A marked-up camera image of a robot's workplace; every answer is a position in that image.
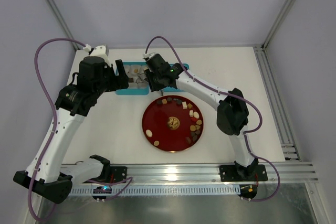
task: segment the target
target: blue tray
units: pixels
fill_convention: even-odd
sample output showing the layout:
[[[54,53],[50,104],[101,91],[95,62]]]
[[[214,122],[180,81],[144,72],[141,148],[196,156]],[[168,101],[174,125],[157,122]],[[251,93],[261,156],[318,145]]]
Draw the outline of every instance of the blue tray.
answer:
[[[135,62],[135,61],[130,61],[130,62],[123,62],[124,65],[146,65],[145,62]],[[184,63],[183,64],[187,69],[189,69],[189,65]],[[128,88],[128,89],[120,89],[116,91],[117,95],[147,95],[149,94],[149,85],[147,85],[145,88],[141,89],[134,89],[134,88]],[[181,92],[183,90],[180,89],[175,89],[171,87],[167,87],[163,89],[164,92]]]

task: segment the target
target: robotic arm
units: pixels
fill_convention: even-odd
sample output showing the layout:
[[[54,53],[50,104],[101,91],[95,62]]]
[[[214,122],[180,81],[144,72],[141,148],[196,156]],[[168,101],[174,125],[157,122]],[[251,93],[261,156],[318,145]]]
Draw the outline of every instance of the robotic arm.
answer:
[[[128,88],[128,76],[122,61],[115,61],[119,73],[116,76],[107,55],[108,50],[105,46],[91,51],[90,56],[80,62],[79,72],[74,73],[71,84],[59,92],[55,103],[58,115],[57,128],[54,132],[54,138],[41,160],[33,182],[33,191],[56,204],[67,198],[72,185],[83,183],[92,178],[98,182],[106,182],[110,175],[110,161],[97,155],[93,155],[83,163],[70,168],[61,168],[61,162],[75,132],[88,115],[91,107],[97,103],[97,99],[104,92]],[[176,63],[171,67],[159,54],[145,58],[145,60],[149,67],[145,74],[151,91],[161,90],[165,87],[179,88],[202,99],[217,111],[217,126],[222,132],[229,135],[235,152],[235,166],[239,176],[243,180],[251,177],[258,165],[258,159],[250,155],[243,136],[243,132],[247,130],[249,115],[246,103],[200,85],[183,71],[180,64]],[[73,84],[75,74],[77,74],[77,84]],[[238,89],[228,91],[219,89],[206,81],[202,80],[202,82],[215,90],[243,97]],[[14,176],[13,180],[26,188],[29,188],[37,160],[53,130],[53,123],[51,123],[41,148],[31,164],[26,170],[16,172]]]

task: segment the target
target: yellow circular logo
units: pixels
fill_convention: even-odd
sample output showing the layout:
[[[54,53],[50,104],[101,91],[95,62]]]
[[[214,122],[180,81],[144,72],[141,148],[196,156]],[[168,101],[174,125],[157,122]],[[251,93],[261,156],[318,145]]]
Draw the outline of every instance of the yellow circular logo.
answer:
[[[167,126],[172,130],[176,130],[180,126],[180,121],[178,118],[171,116],[168,118]]]

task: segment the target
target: red plate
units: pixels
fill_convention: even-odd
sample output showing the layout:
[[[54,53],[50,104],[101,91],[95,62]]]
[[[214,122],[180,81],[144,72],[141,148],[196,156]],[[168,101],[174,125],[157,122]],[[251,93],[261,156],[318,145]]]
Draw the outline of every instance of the red plate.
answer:
[[[167,104],[158,105],[158,100],[163,99],[179,99],[193,107],[191,110],[197,111],[202,120],[200,134],[193,141],[190,126],[196,125],[189,115],[189,109],[183,109],[182,105],[178,105],[177,101],[168,102]],[[193,146],[201,137],[204,127],[203,117],[195,103],[187,98],[179,95],[167,95],[153,101],[145,110],[142,117],[142,130],[148,141],[163,151],[179,152]],[[152,137],[146,135],[146,130],[153,133]]]

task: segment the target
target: gray wall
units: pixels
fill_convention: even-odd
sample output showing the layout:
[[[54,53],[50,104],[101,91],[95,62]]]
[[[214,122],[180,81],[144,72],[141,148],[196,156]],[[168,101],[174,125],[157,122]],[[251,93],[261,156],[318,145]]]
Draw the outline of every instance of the gray wall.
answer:
[[[297,0],[268,48],[299,147],[336,212],[336,0]]]
[[[76,38],[129,48],[156,35],[180,46],[261,44],[285,0],[55,1]]]
[[[0,222],[17,223],[27,208],[27,190],[12,181],[36,154],[51,109],[34,69],[34,53],[45,40],[64,37],[44,0],[0,0]],[[74,51],[57,42],[40,55],[51,97],[66,84]]]

